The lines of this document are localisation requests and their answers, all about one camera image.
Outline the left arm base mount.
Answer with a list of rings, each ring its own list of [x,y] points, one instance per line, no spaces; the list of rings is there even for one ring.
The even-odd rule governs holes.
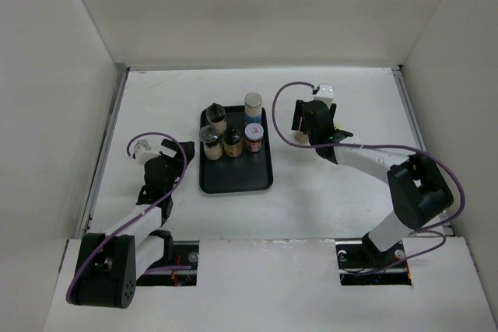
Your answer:
[[[153,231],[148,239],[155,245],[161,239],[162,256],[157,257],[137,278],[140,287],[191,287],[197,285],[199,241],[176,241],[169,231]]]

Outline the black knob-cap spice bottle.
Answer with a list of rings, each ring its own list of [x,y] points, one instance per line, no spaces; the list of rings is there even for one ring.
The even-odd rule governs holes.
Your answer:
[[[242,134],[238,128],[229,126],[223,134],[223,147],[225,153],[236,158],[242,153]]]

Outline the pink-cap spice bottle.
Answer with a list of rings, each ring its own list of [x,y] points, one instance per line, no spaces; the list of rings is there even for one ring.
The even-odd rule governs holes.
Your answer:
[[[308,135],[303,130],[304,130],[303,118],[301,117],[299,121],[298,130],[294,134],[294,139],[296,140],[297,143],[305,145],[308,143]]]

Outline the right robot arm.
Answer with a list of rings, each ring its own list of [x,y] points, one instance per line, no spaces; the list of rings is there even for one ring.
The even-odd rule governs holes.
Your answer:
[[[334,125],[335,109],[336,105],[319,100],[297,100],[291,128],[307,134],[321,158],[357,169],[388,186],[392,211],[363,236],[360,249],[363,261],[376,267],[402,239],[449,208],[454,197],[437,163],[428,155],[369,149],[352,133]]]

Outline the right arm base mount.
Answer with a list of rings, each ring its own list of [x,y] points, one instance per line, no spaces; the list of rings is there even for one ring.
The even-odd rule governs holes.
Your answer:
[[[368,257],[360,240],[338,240],[335,250],[343,286],[412,285],[407,263],[394,265],[405,258],[402,242],[379,257]]]

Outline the black grinder-cap spice bottle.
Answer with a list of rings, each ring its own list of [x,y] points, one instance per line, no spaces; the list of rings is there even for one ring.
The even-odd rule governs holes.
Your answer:
[[[227,129],[226,112],[223,106],[213,103],[206,108],[206,118],[210,125],[215,127],[223,135]]]

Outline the purple-lid spice jar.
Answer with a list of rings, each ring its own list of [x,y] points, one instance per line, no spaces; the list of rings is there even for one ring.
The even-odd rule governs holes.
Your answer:
[[[244,129],[246,148],[249,152],[259,152],[263,148],[264,128],[259,123],[247,124]]]

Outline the tall blue-band spice jar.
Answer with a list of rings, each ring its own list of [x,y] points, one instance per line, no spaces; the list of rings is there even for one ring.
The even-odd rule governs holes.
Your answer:
[[[262,98],[259,93],[248,93],[244,97],[244,119],[246,124],[261,123]]]

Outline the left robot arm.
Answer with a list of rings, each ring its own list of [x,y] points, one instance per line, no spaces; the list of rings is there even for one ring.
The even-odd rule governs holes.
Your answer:
[[[152,149],[145,135],[128,143],[128,156],[144,167],[144,184],[129,215],[81,239],[75,273],[65,294],[68,304],[125,309],[141,276],[169,273],[176,279],[181,272],[194,269],[162,227],[173,208],[172,193],[195,156],[195,144],[164,135],[161,147]]]

